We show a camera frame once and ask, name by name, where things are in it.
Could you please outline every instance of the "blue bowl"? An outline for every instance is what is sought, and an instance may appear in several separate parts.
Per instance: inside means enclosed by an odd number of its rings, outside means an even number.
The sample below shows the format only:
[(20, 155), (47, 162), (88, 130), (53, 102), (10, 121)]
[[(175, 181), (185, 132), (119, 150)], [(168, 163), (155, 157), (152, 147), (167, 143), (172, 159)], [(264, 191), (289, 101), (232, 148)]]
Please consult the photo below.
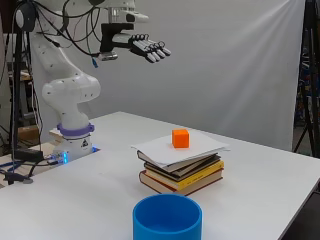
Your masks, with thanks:
[(133, 210), (134, 240), (201, 240), (200, 206), (182, 195), (158, 194)]

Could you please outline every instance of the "paper sheet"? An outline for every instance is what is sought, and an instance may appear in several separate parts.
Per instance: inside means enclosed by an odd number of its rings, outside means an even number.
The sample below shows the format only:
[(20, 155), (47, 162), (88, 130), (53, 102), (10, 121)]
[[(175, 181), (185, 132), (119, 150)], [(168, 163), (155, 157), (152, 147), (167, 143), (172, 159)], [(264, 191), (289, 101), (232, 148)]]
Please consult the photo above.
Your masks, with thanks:
[(189, 148), (174, 148), (171, 135), (146, 143), (137, 144), (132, 147), (143, 152), (159, 165), (170, 165), (197, 156), (210, 155), (221, 151), (228, 146), (227, 144), (218, 142), (196, 130), (190, 130), (189, 135)]

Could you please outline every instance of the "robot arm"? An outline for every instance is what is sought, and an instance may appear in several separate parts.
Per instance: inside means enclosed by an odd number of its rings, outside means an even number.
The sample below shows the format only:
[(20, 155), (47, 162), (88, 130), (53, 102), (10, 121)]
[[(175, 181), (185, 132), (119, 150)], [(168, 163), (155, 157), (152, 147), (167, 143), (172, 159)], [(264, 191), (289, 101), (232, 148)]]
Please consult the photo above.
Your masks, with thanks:
[[(55, 14), (59, 15), (60, 13), (60, 16), (63, 16), (62, 27), (61, 29), (55, 29), (56, 33), (61, 31), (60, 35), (63, 35), (62, 32), (65, 31), (68, 35), (67, 37), (72, 39), (68, 32), (69, 18), (72, 16), (68, 16), (66, 11), (69, 2), (70, 0), (41, 0), (39, 2), (31, 1), (29, 4), (23, 4), (17, 11), (18, 26), (28, 32), (35, 31), (36, 17), (40, 20), (40, 24), (43, 22), (43, 25), (45, 25), (46, 20), (50, 17), (50, 13), (49, 16), (44, 16), (43, 8), (49, 9), (51, 13), (54, 10), (60, 10), (62, 12), (57, 11)], [(73, 5), (92, 6), (93, 8), (108, 10), (108, 23), (101, 25), (102, 41), (100, 54), (98, 56), (92, 54), (94, 57), (99, 57), (102, 61), (115, 60), (118, 56), (113, 51), (114, 48), (127, 48), (132, 53), (145, 57), (151, 63), (158, 62), (171, 55), (171, 52), (164, 47), (165, 44), (163, 42), (157, 43), (149, 40), (148, 34), (132, 36), (128, 33), (121, 34), (123, 30), (134, 30), (135, 23), (147, 22), (149, 19), (148, 16), (135, 11), (134, 0), (77, 0), (73, 2)], [(35, 12), (33, 14), (31, 13), (32, 10), (28, 9), (28, 6), (34, 9)]]
[[(61, 120), (58, 129), (64, 140), (54, 152), (67, 156), (70, 161), (92, 152), (90, 133), (94, 127), (89, 123), (88, 117), (78, 110), (78, 104), (98, 97), (100, 84), (96, 78), (77, 68), (60, 47), (61, 36), (76, 45), (68, 32), (69, 19), (85, 15), (68, 16), (66, 6), (69, 2), (70, 0), (22, 1), (16, 10), (16, 21), (23, 31), (33, 33), (33, 53), (37, 55), (48, 77), (42, 96)], [(99, 53), (91, 54), (89, 51), (88, 54), (76, 45), (92, 58), (115, 60), (118, 57), (114, 52), (115, 48), (129, 49), (151, 63), (170, 56), (171, 52), (165, 48), (165, 44), (151, 41), (148, 34), (131, 35), (122, 32), (134, 30), (135, 23), (148, 20), (147, 16), (135, 11), (134, 0), (73, 0), (72, 3), (91, 6), (90, 11), (96, 8), (108, 10), (108, 23), (101, 25)]]

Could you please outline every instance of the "orange cube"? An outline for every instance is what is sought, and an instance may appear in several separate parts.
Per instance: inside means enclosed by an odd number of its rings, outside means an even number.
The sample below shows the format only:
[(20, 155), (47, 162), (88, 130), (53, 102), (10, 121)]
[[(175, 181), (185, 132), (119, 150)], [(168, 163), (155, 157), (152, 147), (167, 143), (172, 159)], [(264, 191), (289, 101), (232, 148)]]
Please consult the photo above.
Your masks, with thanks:
[(172, 145), (175, 148), (188, 148), (189, 142), (189, 132), (187, 129), (172, 130)]

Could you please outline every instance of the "floor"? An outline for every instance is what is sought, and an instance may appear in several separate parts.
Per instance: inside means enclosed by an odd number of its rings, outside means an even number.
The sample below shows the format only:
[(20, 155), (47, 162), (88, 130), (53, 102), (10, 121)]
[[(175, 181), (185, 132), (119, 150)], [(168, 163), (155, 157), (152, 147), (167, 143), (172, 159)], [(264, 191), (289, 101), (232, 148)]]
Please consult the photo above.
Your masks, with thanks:
[[(297, 127), (293, 133), (293, 149), (303, 132)], [(298, 153), (311, 156), (308, 134), (301, 142)], [(298, 214), (282, 240), (319, 240), (320, 239), (320, 194), (312, 194), (306, 205)]]

